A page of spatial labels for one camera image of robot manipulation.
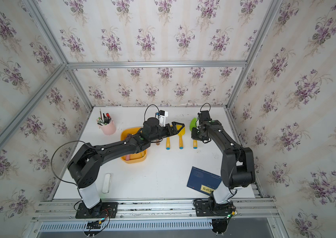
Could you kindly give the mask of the green shovel orange handle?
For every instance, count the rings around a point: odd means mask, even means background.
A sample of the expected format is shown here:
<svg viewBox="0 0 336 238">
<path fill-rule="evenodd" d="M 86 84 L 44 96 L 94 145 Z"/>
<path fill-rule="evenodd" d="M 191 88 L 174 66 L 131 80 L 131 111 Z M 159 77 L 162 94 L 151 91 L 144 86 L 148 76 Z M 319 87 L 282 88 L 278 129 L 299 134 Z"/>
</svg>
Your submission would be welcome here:
<svg viewBox="0 0 336 238">
<path fill-rule="evenodd" d="M 197 128 L 196 123 L 197 123 L 197 118 L 193 118 L 189 125 L 190 132 L 192 132 L 194 128 Z M 197 149 L 198 148 L 197 141 L 194 139 L 192 141 L 193 141 L 193 149 Z"/>
</svg>

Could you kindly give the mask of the yellow shovel blue tip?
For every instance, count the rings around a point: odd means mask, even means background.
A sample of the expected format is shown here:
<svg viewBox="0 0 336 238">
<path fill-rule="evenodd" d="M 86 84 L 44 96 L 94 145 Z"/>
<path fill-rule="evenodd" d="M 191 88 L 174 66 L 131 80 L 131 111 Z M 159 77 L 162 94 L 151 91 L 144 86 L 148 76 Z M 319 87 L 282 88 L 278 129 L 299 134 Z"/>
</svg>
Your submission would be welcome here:
<svg viewBox="0 0 336 238">
<path fill-rule="evenodd" d="M 170 138 L 167 137 L 167 139 L 166 139 L 166 149 L 170 150 L 170 148 L 171 148 Z"/>
</svg>

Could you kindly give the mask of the yellow storage box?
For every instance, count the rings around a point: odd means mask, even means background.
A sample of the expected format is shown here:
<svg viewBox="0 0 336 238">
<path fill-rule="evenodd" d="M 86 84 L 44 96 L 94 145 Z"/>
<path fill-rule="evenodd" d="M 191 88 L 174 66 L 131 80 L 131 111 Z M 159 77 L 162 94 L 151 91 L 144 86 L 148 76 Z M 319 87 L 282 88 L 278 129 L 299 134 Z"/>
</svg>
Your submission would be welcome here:
<svg viewBox="0 0 336 238">
<path fill-rule="evenodd" d="M 130 128 L 126 129 L 121 134 L 121 140 L 125 140 L 128 135 L 134 135 L 136 134 L 140 128 Z M 142 152 L 136 153 L 136 154 L 129 154 L 126 156 L 122 156 L 121 159 L 123 162 L 127 164 L 133 164 L 133 163 L 139 163 L 143 162 L 147 158 L 147 150 L 144 150 Z"/>
</svg>

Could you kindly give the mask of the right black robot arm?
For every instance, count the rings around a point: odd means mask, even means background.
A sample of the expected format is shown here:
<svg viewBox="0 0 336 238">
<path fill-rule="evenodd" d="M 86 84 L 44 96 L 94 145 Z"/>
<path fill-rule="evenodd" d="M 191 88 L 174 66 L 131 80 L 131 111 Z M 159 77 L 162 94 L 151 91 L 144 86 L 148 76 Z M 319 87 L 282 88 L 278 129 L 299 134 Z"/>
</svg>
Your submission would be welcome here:
<svg viewBox="0 0 336 238">
<path fill-rule="evenodd" d="M 222 153 L 221 179 L 210 197 L 212 207 L 229 203 L 237 188 L 255 183 L 253 151 L 232 139 L 218 120 L 210 117 L 209 111 L 200 111 L 191 128 L 191 138 L 204 144 L 214 142 Z"/>
</svg>

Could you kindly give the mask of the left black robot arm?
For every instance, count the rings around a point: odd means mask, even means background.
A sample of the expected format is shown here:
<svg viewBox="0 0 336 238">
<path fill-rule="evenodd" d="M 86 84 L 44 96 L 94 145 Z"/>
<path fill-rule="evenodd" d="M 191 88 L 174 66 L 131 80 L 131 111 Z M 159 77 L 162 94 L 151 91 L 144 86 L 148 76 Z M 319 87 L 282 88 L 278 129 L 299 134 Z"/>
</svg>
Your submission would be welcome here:
<svg viewBox="0 0 336 238">
<path fill-rule="evenodd" d="M 101 204 L 95 182 L 102 165 L 122 156 L 145 151 L 153 142 L 175 136 L 184 128 L 185 125 L 178 122 L 161 126 L 157 118 L 149 118 L 142 128 L 124 140 L 106 145 L 84 143 L 68 163 L 67 169 L 85 207 L 93 209 Z"/>
</svg>

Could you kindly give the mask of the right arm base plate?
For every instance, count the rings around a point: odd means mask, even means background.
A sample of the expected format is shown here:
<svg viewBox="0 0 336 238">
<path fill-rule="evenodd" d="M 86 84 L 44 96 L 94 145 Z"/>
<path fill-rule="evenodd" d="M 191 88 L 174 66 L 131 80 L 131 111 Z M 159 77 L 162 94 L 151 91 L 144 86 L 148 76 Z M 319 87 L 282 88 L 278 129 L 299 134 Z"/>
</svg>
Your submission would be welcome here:
<svg viewBox="0 0 336 238">
<path fill-rule="evenodd" d="M 236 207 L 230 202 L 217 204 L 214 200 L 194 199 L 193 206 L 197 217 L 226 217 L 237 215 Z"/>
</svg>

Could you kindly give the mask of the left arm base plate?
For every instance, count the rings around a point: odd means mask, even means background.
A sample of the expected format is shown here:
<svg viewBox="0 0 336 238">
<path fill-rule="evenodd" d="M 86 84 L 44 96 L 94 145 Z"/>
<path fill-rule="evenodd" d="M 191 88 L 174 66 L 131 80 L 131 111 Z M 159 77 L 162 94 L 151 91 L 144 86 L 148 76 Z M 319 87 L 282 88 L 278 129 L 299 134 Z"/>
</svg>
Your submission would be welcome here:
<svg viewBox="0 0 336 238">
<path fill-rule="evenodd" d="M 91 209 L 88 209 L 84 203 L 80 203 L 77 208 L 76 219 L 99 219 L 109 216 L 111 219 L 115 218 L 118 202 L 100 202 Z"/>
</svg>

